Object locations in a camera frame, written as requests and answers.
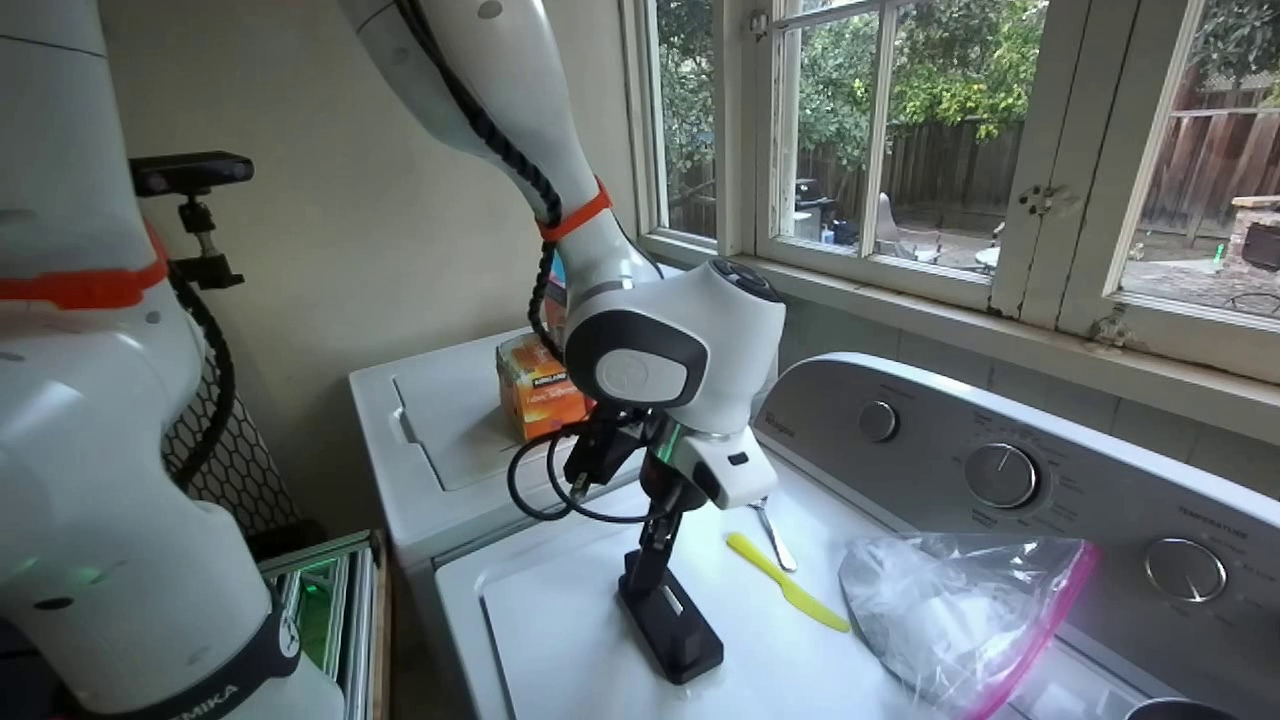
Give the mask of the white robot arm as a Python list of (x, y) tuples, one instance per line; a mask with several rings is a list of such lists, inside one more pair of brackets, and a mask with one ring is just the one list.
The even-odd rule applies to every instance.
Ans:
[[(414, 120), (496, 163), (563, 261), (551, 350), (592, 400), (569, 480), (641, 465), (621, 603), (660, 674), (716, 667), (725, 642), (666, 556), (688, 508), (776, 483), (746, 416), (785, 302), (728, 261), (662, 274), (632, 246), (539, 0), (343, 3)], [(343, 720), (234, 520), (158, 460), (205, 340), (135, 207), (95, 0), (0, 0), (0, 216), (0, 617), (61, 674), (63, 710)]]

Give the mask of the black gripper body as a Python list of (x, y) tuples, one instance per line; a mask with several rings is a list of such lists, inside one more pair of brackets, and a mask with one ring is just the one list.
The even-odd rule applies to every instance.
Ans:
[(609, 483), (632, 450), (644, 450), (666, 483), (694, 486), (716, 508), (740, 508), (776, 486), (776, 467), (753, 428), (703, 435), (653, 406), (611, 405), (595, 405), (577, 428), (563, 474), (570, 483)]

